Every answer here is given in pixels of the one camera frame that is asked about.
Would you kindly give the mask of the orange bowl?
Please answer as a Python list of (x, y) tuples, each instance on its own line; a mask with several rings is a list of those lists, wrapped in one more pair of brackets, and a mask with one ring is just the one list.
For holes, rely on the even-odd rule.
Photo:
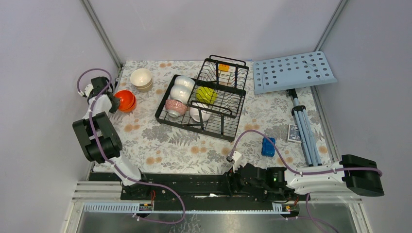
[(135, 109), (136, 105), (137, 105), (137, 101), (135, 100), (129, 108), (122, 110), (122, 112), (124, 112), (124, 113), (131, 112)]
[(119, 91), (114, 97), (120, 100), (119, 110), (129, 109), (135, 102), (135, 95), (129, 90)]

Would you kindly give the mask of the beige patterned bowl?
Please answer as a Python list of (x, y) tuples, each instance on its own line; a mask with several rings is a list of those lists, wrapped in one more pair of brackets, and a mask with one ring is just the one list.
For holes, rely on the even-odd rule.
[(130, 75), (130, 82), (134, 86), (146, 86), (152, 82), (152, 74), (146, 68), (139, 68)]

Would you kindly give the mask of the plain beige bowl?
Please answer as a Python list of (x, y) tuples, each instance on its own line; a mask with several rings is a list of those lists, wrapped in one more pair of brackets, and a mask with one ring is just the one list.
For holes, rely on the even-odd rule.
[(142, 86), (137, 86), (136, 85), (135, 88), (138, 92), (148, 92), (153, 88), (153, 80), (151, 80), (146, 85), (142, 85)]

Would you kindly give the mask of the pink patterned bowl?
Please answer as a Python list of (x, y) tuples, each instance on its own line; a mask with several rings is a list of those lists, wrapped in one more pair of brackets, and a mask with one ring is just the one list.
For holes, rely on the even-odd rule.
[(165, 108), (169, 116), (180, 117), (186, 113), (188, 107), (178, 100), (168, 99), (165, 102)]

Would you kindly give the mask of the black wire dish rack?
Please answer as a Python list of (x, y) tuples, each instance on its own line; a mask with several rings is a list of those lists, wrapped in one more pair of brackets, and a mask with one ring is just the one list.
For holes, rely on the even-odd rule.
[[(230, 70), (228, 72), (219, 71), (218, 64), (228, 65)], [(155, 113), (157, 122), (229, 142), (234, 141), (246, 96), (245, 85), (248, 71), (249, 67), (245, 61), (210, 55), (203, 61), (199, 74), (193, 79), (195, 85), (191, 89), (190, 98), (186, 104), (188, 107), (186, 113), (180, 117), (171, 117), (165, 108), (165, 102), (171, 99), (170, 91), (178, 76), (175, 74)], [(214, 89), (218, 96), (213, 104), (203, 103), (208, 106), (208, 109), (201, 109), (210, 111), (211, 117), (199, 123), (191, 118), (189, 111), (194, 102), (202, 103), (196, 99), (196, 91), (201, 86)]]

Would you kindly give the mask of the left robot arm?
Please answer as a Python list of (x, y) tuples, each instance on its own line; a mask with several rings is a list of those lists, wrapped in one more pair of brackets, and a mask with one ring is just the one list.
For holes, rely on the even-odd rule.
[(149, 197), (151, 187), (140, 181), (141, 171), (123, 155), (122, 142), (108, 116), (118, 110), (120, 99), (109, 88), (106, 77), (91, 80), (84, 93), (88, 110), (72, 127), (86, 159), (108, 166), (120, 178), (123, 193), (132, 192), (143, 200)]

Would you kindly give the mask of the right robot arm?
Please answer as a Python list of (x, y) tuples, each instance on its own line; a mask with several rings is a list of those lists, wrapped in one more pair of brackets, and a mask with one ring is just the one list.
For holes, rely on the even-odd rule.
[(227, 161), (232, 164), (227, 173), (231, 191), (249, 193), (258, 199), (274, 196), (291, 200), (308, 193), (346, 191), (365, 197), (384, 196), (376, 162), (355, 155), (343, 155), (341, 161), (295, 171), (282, 166), (260, 168), (250, 163), (242, 166), (238, 152), (227, 157)]

